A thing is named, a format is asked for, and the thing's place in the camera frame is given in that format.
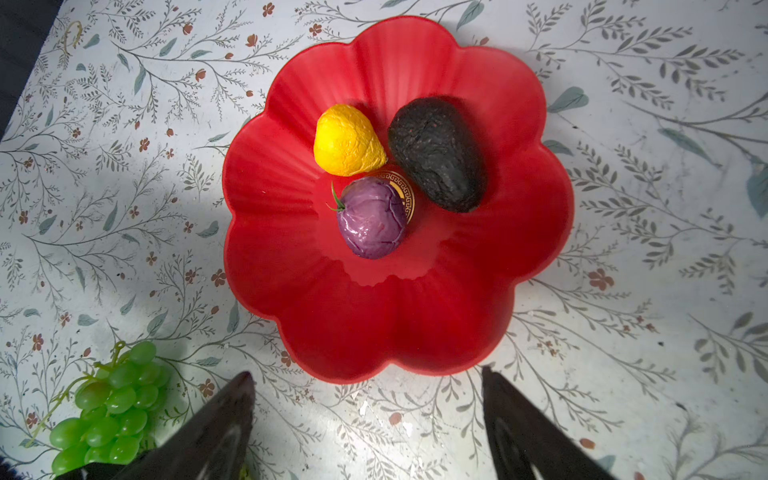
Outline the purple fake fruit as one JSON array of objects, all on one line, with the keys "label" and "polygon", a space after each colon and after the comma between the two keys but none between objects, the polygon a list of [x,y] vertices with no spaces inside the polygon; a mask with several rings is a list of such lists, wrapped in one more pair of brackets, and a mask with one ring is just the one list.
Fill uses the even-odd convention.
[{"label": "purple fake fruit", "polygon": [[404,201],[388,181],[366,176],[350,183],[341,195],[331,184],[331,193],[340,234],[355,255],[378,260],[402,244],[407,213]]}]

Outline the yellow fake lemon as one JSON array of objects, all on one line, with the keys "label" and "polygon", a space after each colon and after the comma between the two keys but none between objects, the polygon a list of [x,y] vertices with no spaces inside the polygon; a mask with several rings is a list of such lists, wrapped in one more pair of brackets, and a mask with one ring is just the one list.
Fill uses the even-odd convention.
[{"label": "yellow fake lemon", "polygon": [[388,162],[369,119],[346,104],[334,105],[320,116],[313,153],[322,170],[341,177],[372,172]]}]

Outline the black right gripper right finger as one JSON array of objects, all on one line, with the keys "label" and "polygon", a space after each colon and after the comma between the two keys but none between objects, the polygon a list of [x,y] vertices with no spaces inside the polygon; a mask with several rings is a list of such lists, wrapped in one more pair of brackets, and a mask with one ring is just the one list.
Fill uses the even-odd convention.
[{"label": "black right gripper right finger", "polygon": [[485,428],[499,479],[614,479],[488,366],[482,368],[482,392]]}]

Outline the green fake grapes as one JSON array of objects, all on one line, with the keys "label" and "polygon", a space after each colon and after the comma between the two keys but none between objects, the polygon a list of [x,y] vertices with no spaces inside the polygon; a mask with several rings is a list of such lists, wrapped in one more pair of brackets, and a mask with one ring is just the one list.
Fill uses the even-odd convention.
[{"label": "green fake grapes", "polygon": [[153,447],[153,424],[166,405],[169,378],[154,342],[116,344],[110,360],[94,363],[54,398],[52,413],[73,401],[76,414],[59,420],[46,415],[32,434],[36,439],[48,431],[55,451],[52,474],[97,463],[125,466]]}]

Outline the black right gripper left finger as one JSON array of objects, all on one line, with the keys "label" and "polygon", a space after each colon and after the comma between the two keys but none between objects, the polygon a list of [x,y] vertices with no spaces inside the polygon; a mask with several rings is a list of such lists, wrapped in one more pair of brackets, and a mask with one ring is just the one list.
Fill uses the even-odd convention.
[{"label": "black right gripper left finger", "polygon": [[159,448],[118,479],[237,479],[252,432],[255,386],[243,371]]}]

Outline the dark fake avocado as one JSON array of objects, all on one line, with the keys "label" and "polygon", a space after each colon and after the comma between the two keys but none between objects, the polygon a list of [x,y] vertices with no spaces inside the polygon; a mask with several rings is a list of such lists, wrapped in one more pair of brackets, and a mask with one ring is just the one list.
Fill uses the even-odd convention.
[{"label": "dark fake avocado", "polygon": [[415,99],[398,110],[387,135],[395,163],[436,205],[468,213],[481,204],[487,189],[484,161],[452,103]]}]

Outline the red flower-shaped fruit bowl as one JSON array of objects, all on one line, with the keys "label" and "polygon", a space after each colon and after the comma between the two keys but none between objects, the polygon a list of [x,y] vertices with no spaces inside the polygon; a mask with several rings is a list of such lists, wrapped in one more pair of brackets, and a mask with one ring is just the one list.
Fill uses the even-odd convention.
[{"label": "red flower-shaped fruit bowl", "polygon": [[[404,243],[362,259],[330,208],[346,180],[314,160],[317,120],[351,103],[384,135],[401,107],[428,96],[468,120],[488,191],[466,214],[418,195]],[[300,52],[223,164],[233,294],[274,321],[294,361],[327,382],[357,383],[390,364],[439,376],[474,366],[502,339],[516,285],[557,257],[573,224],[571,182],[542,142],[546,114],[544,90],[522,60],[463,47],[422,17],[393,17],[348,44]]]}]

